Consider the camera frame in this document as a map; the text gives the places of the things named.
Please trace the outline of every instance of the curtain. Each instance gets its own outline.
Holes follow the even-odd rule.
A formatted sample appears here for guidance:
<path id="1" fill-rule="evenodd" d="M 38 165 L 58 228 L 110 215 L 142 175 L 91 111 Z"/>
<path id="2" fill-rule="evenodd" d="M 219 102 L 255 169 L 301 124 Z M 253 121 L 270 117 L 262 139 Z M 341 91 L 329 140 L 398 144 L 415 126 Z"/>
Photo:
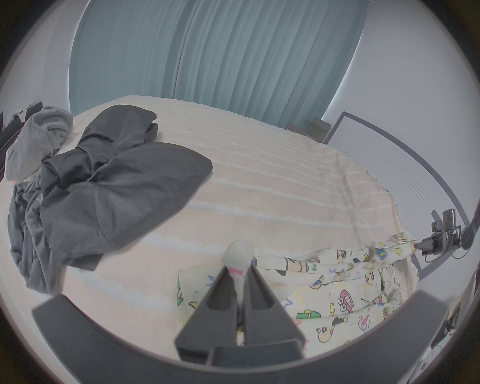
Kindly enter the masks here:
<path id="1" fill-rule="evenodd" d="M 334 97 L 367 6 L 368 0 L 92 0 L 72 50 L 72 113 L 144 95 L 304 127 Z"/>

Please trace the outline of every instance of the cartoon print fabric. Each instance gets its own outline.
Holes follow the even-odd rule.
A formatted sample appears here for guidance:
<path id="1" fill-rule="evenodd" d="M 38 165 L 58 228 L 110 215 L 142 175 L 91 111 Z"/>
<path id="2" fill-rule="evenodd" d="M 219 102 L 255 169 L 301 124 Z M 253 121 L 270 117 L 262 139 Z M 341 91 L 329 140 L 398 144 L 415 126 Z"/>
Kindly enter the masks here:
<path id="1" fill-rule="evenodd" d="M 256 252 L 252 263 L 305 334 L 304 353 L 311 357 L 367 333 L 403 304 L 407 282 L 396 266 L 406 260 L 415 270 L 414 251 L 412 237 L 400 233 L 361 250 L 325 249 L 297 260 Z M 178 298 L 183 300 L 178 301 L 178 330 L 221 268 L 216 264 L 179 273 Z M 242 341 L 239 332 L 239 345 Z"/>

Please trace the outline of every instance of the light gray fabric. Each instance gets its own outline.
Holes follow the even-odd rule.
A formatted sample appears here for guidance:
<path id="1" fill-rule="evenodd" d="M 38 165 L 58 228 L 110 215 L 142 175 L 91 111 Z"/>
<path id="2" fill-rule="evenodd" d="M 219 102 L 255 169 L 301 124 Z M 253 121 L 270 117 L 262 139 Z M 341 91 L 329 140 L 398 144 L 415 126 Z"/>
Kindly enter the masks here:
<path id="1" fill-rule="evenodd" d="M 5 177 L 22 182 L 54 156 L 72 132 L 72 115 L 57 107 L 45 107 L 30 117 L 7 152 Z"/>
<path id="2" fill-rule="evenodd" d="M 188 148 L 145 144 L 156 136 L 154 119 L 142 108 L 111 107 L 89 124 L 77 148 L 15 186 L 8 231 L 29 288 L 60 292 L 65 266 L 91 264 L 148 233 L 182 209 L 210 174 L 211 161 Z"/>

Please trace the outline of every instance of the mattress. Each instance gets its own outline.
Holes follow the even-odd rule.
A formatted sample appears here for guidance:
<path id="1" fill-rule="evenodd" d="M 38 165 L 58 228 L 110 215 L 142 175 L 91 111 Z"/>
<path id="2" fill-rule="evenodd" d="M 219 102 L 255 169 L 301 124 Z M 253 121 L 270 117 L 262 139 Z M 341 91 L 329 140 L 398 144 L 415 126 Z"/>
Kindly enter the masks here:
<path id="1" fill-rule="evenodd" d="M 63 294 L 128 343 L 178 358 L 173 344 L 178 273 L 218 263 L 237 239 L 249 241 L 256 252 L 295 259 L 328 247 L 359 249 L 402 231 L 390 193 L 349 156 L 204 105 L 126 96 L 75 117 L 60 153 L 73 149 L 88 123 L 115 104 L 155 112 L 158 141 L 197 151 L 214 166 L 177 215 L 125 249 L 105 255 L 96 271 L 68 267 L 65 272 Z M 25 287 L 9 253 L 6 218 L 12 184 L 2 181 L 0 195 L 0 294 L 34 352 L 61 370 L 31 315 L 48 296 Z M 398 267 L 406 296 L 418 281 L 408 262 Z"/>

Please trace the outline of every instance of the clothing pile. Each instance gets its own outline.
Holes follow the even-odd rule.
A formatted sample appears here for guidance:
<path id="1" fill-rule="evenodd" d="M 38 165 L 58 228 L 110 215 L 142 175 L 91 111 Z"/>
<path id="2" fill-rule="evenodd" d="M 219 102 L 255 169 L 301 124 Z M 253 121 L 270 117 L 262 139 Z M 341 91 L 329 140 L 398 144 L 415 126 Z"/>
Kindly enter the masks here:
<path id="1" fill-rule="evenodd" d="M 104 110 L 76 148 L 57 156 L 73 120 L 52 123 L 40 117 L 32 116 L 30 126 L 46 121 L 48 128 L 40 123 L 37 130 L 22 131 L 8 159 L 15 161 L 16 181 L 40 167 L 31 181 L 14 188 L 8 232 L 27 286 L 42 293 L 60 292 L 66 266 L 94 270 L 103 254 L 120 250 L 180 211 L 213 168 L 195 151 L 154 142 L 157 115 L 139 107 Z M 66 129 L 51 129 L 62 121 Z M 31 158 L 42 158 L 41 163 L 22 161 L 35 150 L 39 153 Z"/>
<path id="2" fill-rule="evenodd" d="M 306 337 L 305 356 L 344 345 L 380 324 L 408 298 L 398 263 L 411 262 L 415 241 L 407 233 L 360 250 L 324 249 L 297 260 L 256 252 L 252 263 Z M 179 273 L 177 325 L 182 329 L 223 266 Z M 238 333 L 242 344 L 243 334 Z"/>

